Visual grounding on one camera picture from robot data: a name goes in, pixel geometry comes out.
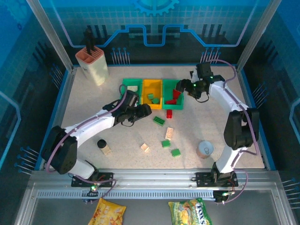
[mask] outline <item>small cube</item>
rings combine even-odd
[[[146,152],[146,151],[149,150],[149,146],[146,145],[146,144],[144,143],[144,144],[142,144],[141,149],[142,149],[144,152]]]
[[[165,124],[165,120],[159,118],[158,116],[154,117],[153,121],[161,126]]]
[[[149,99],[149,100],[154,99],[154,95],[153,95],[153,94],[148,94],[148,99]]]
[[[172,156],[173,156],[173,157],[176,157],[176,156],[180,156],[180,155],[181,155],[179,149],[174,149],[174,150],[172,150],[171,153],[172,153]]]
[[[163,148],[168,148],[171,146],[171,143],[169,140],[162,141],[161,144],[163,145]]]
[[[172,109],[167,109],[167,119],[172,119],[173,113]]]
[[[167,132],[165,134],[165,139],[168,139],[169,141],[172,139],[173,130],[173,128],[168,127]]]
[[[157,97],[152,99],[152,103],[153,104],[159,104],[159,99]]]
[[[127,90],[131,90],[131,91],[136,92],[137,89],[138,89],[137,86],[127,86]]]

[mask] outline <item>gear logo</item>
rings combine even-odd
[[[26,19],[28,14],[28,8],[26,0],[0,0],[0,6],[6,6],[11,16],[21,23]]]
[[[163,15],[168,13],[170,9],[174,9],[174,5],[179,3],[179,0],[134,0],[134,5],[141,13],[146,13],[147,16],[157,14]]]

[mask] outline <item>green bin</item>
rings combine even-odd
[[[163,80],[163,109],[173,109],[173,110],[182,110],[183,109],[183,100],[184,96],[182,93],[178,100],[176,105],[167,105],[166,101],[172,100],[173,99],[173,89],[176,88],[176,84],[180,80],[169,80],[169,79],[164,79]]]

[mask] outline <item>green tray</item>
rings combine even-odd
[[[183,109],[183,93],[179,96],[176,105],[167,105],[165,102],[173,99],[173,89],[176,88],[176,84],[180,80],[163,80],[163,109]]]
[[[126,78],[126,79],[123,79],[123,84],[126,86],[137,86],[136,93],[139,95],[139,97],[140,97],[139,103],[141,103],[143,79]],[[121,93],[122,94],[124,93],[124,87],[121,88]]]

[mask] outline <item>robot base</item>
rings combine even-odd
[[[229,173],[220,173],[217,169],[216,163],[212,166],[211,172],[196,172],[196,177],[192,181],[196,181],[198,188],[212,188],[212,187],[238,187],[238,178],[234,171]]]
[[[89,181],[102,181],[102,180],[109,180],[112,178],[113,178],[112,172],[98,172],[96,170],[88,180]],[[93,184],[86,183],[86,182],[78,179],[76,176],[73,176],[73,178],[72,178],[71,187],[90,188],[91,186],[93,186]],[[99,185],[99,187],[101,187],[101,188],[111,188],[112,186],[113,186],[113,182],[106,182],[106,183]]]

